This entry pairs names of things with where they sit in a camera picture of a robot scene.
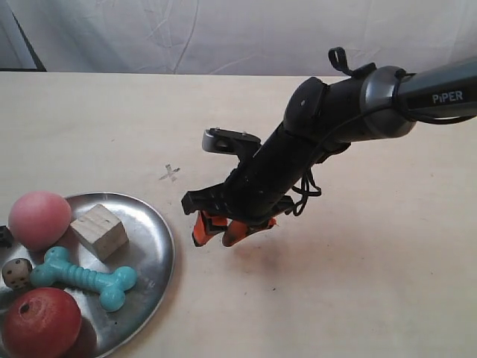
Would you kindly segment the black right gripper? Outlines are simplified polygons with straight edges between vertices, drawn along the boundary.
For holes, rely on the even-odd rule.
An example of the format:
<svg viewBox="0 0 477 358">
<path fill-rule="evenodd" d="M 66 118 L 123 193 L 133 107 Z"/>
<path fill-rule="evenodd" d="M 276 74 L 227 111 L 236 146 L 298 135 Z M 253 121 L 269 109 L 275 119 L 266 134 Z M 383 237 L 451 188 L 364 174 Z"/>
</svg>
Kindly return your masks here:
<svg viewBox="0 0 477 358">
<path fill-rule="evenodd" d="M 224 182 L 188 191 L 181 200 L 183 212 L 200 211 L 192 231 L 195 246 L 204 246 L 225 231 L 222 244 L 231 247 L 247 236 L 246 224 L 258 225 L 281 213 L 289 214 L 293 201 L 286 192 L 293 183 L 283 167 L 288 159 L 284 147 L 263 145 Z M 227 219 L 234 219 L 229 226 Z"/>
</svg>

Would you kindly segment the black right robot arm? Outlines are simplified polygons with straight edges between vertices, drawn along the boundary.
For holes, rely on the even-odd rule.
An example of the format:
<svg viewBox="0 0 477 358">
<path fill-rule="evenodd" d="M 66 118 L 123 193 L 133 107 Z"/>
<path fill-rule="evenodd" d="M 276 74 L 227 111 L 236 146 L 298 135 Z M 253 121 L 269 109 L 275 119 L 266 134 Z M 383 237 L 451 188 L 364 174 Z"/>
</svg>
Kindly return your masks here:
<svg viewBox="0 0 477 358">
<path fill-rule="evenodd" d="M 230 247 L 271 229 L 280 214 L 300 215 L 321 194 L 312 167 L 346 151 L 353 142 L 407 135 L 418 123 L 453 125 L 476 116 L 476 61 L 463 60 L 421 73 L 374 63 L 350 69 L 345 51 L 329 51 L 343 81 L 302 82 L 280 124 L 267 140 L 252 134 L 207 129 L 202 148 L 235 155 L 237 167 L 222 182 L 187 192 L 185 214 L 196 213 L 196 246 L 221 234 Z"/>
</svg>

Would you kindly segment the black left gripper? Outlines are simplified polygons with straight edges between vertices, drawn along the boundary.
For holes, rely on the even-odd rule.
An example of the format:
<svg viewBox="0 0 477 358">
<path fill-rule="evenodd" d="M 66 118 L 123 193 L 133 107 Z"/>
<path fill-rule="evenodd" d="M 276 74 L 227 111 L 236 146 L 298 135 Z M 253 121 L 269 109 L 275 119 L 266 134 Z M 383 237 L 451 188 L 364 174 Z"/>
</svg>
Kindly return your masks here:
<svg viewBox="0 0 477 358">
<path fill-rule="evenodd" d="M 0 246 L 11 247 L 13 245 L 13 236 L 7 226 L 0 227 Z"/>
</svg>

